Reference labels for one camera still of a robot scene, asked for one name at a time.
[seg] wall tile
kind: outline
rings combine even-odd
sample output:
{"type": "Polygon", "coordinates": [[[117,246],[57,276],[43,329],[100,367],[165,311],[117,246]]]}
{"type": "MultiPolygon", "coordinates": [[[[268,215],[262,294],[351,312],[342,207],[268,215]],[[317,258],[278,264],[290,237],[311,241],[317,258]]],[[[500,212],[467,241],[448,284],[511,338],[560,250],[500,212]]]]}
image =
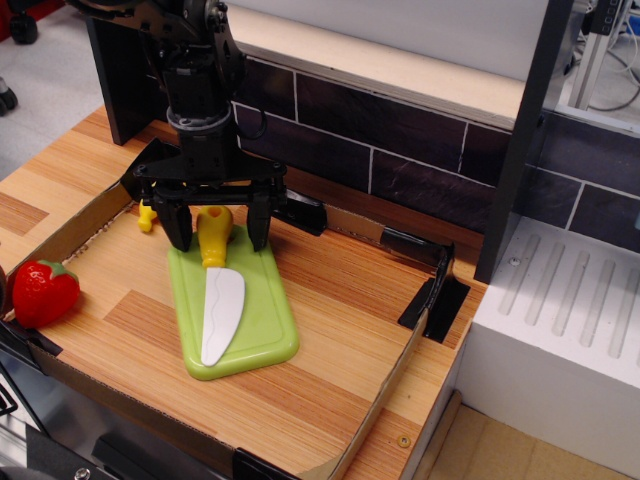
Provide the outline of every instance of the wall tile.
{"type": "Polygon", "coordinates": [[[518,213],[565,228],[580,192],[580,182],[529,166],[524,175],[526,198],[519,205],[518,213]]]}
{"type": "Polygon", "coordinates": [[[460,173],[487,185],[497,186],[511,135],[469,124],[460,173]]]}
{"type": "Polygon", "coordinates": [[[293,72],[255,60],[247,60],[247,77],[238,89],[238,102],[295,119],[293,72]]]}
{"type": "Polygon", "coordinates": [[[465,123],[297,75],[301,123],[457,172],[465,123]]]}
{"type": "Polygon", "coordinates": [[[570,230],[640,252],[640,231],[634,228],[640,200],[586,185],[570,230]]]}
{"type": "Polygon", "coordinates": [[[494,197],[492,187],[380,151],[371,193],[481,233],[494,197]]]}
{"type": "Polygon", "coordinates": [[[541,168],[640,195],[640,139],[550,115],[541,168]]]}
{"type": "MultiPolygon", "coordinates": [[[[260,125],[260,114],[237,106],[238,123],[247,131],[260,125]]],[[[258,140],[242,140],[242,148],[301,170],[366,192],[371,149],[280,118],[269,117],[258,140]]]]}

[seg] knife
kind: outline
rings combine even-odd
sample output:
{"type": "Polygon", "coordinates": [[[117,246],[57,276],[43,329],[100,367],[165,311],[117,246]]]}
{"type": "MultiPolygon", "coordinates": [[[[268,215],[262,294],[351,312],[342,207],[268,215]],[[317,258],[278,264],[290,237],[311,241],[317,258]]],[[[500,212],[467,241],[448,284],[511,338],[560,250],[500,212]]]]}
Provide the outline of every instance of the knife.
{"type": "Polygon", "coordinates": [[[207,269],[201,360],[215,365],[227,350],[240,324],[244,309],[242,275],[224,268],[227,242],[233,230],[233,215],[224,206],[206,206],[196,222],[202,266],[207,269]]]}

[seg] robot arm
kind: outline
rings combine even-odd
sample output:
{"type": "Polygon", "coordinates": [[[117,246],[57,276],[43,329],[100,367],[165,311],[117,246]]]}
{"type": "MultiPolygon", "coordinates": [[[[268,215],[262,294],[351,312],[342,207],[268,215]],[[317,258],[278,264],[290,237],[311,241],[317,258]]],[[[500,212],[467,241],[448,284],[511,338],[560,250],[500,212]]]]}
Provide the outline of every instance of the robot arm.
{"type": "Polygon", "coordinates": [[[167,120],[179,146],[154,141],[134,176],[173,246],[189,249],[189,205],[246,204],[249,236],[254,249],[262,249],[273,211],[286,202],[286,167],[238,147],[230,100],[245,77],[245,57],[231,35],[227,6],[215,0],[67,1],[91,17],[140,31],[153,45],[145,51],[167,94],[167,120]]]}

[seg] toy strawberry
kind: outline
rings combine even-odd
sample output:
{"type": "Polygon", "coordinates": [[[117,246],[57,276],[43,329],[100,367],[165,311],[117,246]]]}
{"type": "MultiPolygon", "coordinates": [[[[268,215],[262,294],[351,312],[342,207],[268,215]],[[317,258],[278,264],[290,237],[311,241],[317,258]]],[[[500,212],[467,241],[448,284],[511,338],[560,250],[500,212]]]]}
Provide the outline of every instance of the toy strawberry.
{"type": "Polygon", "coordinates": [[[27,261],[13,285],[16,320],[24,328],[43,327],[69,310],[79,295],[78,277],[61,263],[27,261]]]}

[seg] green cutting board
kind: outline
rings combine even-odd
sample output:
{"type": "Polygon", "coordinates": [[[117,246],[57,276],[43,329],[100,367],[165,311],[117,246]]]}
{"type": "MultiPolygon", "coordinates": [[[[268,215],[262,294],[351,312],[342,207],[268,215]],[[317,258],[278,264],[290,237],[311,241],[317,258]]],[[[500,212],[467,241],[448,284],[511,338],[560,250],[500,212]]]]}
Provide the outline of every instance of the green cutting board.
{"type": "Polygon", "coordinates": [[[168,256],[184,363],[192,377],[213,380],[285,362],[295,355],[298,332],[273,252],[269,245],[254,252],[246,227],[233,227],[226,265],[244,278],[244,310],[233,340],[212,367],[200,360],[206,270],[197,233],[188,252],[172,247],[168,256]]]}

